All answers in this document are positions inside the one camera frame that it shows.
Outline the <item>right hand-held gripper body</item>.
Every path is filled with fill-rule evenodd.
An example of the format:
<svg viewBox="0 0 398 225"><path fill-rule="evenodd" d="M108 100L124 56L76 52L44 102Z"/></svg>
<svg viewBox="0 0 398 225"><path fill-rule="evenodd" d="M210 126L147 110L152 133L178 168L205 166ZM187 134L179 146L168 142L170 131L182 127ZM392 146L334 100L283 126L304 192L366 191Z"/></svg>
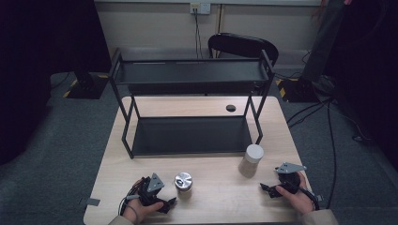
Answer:
<svg viewBox="0 0 398 225"><path fill-rule="evenodd" d="M298 172L305 171L306 169L307 167L303 165L284 162L275 169L281 182L280 187L292 194L296 194L302 188Z"/></svg>

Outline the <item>white wall socket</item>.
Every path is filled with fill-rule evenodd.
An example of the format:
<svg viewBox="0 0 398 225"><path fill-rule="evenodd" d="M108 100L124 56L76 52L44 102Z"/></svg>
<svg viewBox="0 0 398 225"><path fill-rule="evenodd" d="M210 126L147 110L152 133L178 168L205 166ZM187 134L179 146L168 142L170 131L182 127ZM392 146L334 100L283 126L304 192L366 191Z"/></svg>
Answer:
<svg viewBox="0 0 398 225"><path fill-rule="evenodd" d="M210 3L190 3L190 14L209 15L210 12Z"/></svg>

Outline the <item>black chair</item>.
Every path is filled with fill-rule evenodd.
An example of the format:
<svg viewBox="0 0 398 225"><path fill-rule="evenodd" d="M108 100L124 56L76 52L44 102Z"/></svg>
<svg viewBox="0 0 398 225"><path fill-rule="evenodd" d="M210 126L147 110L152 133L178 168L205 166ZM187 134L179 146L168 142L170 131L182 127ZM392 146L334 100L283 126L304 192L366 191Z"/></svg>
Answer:
<svg viewBox="0 0 398 225"><path fill-rule="evenodd" d="M233 55L256 58L265 51L274 66L279 57L278 49L269 41L259 37L249 37L232 33L219 33L207 41L209 56L215 58L214 51Z"/></svg>

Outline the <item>black stand with striped base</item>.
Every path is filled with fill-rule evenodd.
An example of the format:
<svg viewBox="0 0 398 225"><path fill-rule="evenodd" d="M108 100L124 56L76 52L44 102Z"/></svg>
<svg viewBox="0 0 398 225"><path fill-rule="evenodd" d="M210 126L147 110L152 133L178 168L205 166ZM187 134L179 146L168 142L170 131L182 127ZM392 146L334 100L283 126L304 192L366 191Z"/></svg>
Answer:
<svg viewBox="0 0 398 225"><path fill-rule="evenodd" d="M107 73L111 67L108 47L94 0L70 0L66 54L77 79L69 98L97 99L107 79L96 72Z"/></svg>

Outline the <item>black two-tier metal rack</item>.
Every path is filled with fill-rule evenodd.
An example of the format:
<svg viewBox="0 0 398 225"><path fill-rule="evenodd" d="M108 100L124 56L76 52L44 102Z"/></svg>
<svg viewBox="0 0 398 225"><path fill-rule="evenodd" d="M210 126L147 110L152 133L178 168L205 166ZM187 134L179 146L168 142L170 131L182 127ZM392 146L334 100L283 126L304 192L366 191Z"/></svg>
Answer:
<svg viewBox="0 0 398 225"><path fill-rule="evenodd" d="M265 52L256 58L130 60L114 53L111 86L129 88L131 104L119 105L125 126L121 141L138 156L239 153L260 143L259 117L275 72ZM235 95L247 98L243 112L229 115L149 115L136 98L148 96Z"/></svg>

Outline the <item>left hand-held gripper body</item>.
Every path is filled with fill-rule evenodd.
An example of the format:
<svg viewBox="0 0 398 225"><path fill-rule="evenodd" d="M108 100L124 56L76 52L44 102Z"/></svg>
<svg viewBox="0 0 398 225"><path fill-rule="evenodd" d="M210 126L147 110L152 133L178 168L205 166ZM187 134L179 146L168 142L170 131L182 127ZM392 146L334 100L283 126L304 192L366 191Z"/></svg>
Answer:
<svg viewBox="0 0 398 225"><path fill-rule="evenodd" d="M141 204L143 206L149 206L161 202L157 194L163 187L164 184L156 173L152 173L152 175L148 177L143 177L137 190Z"/></svg>

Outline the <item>grey stand with striped base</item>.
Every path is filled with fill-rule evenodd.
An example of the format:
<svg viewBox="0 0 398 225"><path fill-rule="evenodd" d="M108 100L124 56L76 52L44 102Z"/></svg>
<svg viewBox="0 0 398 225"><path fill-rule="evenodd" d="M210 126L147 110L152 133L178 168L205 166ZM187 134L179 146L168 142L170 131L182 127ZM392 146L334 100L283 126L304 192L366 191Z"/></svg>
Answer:
<svg viewBox="0 0 398 225"><path fill-rule="evenodd" d="M352 0L322 0L325 8L308 61L297 80L281 80L278 83L283 101L289 103L317 102L314 84L318 83L329 60L331 49L344 18L345 9Z"/></svg>

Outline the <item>silver metal can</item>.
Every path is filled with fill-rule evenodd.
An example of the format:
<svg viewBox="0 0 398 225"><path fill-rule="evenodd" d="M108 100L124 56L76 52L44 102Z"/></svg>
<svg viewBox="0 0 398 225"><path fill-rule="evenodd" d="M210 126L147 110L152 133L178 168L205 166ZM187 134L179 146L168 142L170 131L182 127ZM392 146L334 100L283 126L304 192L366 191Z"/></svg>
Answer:
<svg viewBox="0 0 398 225"><path fill-rule="evenodd" d="M180 172L175 177L175 186L179 191L189 191L192 187L192 176L188 172Z"/></svg>

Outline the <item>beige jar with white lid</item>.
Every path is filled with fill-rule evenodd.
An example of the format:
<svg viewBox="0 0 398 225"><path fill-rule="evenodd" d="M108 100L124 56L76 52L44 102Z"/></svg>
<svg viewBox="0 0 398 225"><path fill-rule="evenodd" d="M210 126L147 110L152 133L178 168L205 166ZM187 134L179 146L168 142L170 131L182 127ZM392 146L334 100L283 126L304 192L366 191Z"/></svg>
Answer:
<svg viewBox="0 0 398 225"><path fill-rule="evenodd" d="M238 165L239 172L247 178L253 177L263 156L264 150L260 145L250 144Z"/></svg>

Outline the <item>person's left hand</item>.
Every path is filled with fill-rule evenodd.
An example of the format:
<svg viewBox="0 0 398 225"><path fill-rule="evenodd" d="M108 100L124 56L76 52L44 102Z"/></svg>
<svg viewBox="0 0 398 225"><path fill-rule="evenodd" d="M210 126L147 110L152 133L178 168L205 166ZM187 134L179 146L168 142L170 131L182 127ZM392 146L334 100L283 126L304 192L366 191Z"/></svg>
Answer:
<svg viewBox="0 0 398 225"><path fill-rule="evenodd" d="M130 221L132 224L138 224L142 222L146 216L157 212L163 207L162 202L156 202L149 206L143 206L138 199L129 201L127 204L122 217Z"/></svg>

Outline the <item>dark curtain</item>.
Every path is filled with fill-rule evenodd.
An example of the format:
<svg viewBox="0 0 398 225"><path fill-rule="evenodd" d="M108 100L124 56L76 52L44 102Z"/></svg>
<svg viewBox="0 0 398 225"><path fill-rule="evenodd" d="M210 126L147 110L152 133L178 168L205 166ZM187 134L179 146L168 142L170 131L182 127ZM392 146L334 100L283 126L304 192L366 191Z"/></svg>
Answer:
<svg viewBox="0 0 398 225"><path fill-rule="evenodd" d="M398 171L398 0L353 0L344 8L328 72Z"/></svg>
<svg viewBox="0 0 398 225"><path fill-rule="evenodd" d="M111 67L94 0L0 0L0 165L25 150L51 95L50 78Z"/></svg>

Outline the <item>person's right hand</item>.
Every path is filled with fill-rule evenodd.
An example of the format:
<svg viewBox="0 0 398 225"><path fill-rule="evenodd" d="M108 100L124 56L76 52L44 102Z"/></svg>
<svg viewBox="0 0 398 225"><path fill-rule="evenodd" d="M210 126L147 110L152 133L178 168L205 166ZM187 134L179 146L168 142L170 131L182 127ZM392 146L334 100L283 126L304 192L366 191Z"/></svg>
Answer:
<svg viewBox="0 0 398 225"><path fill-rule="evenodd" d="M302 215L313 212L314 205L312 200L302 191L299 190L296 194L292 194L281 186L277 186L276 190Z"/></svg>

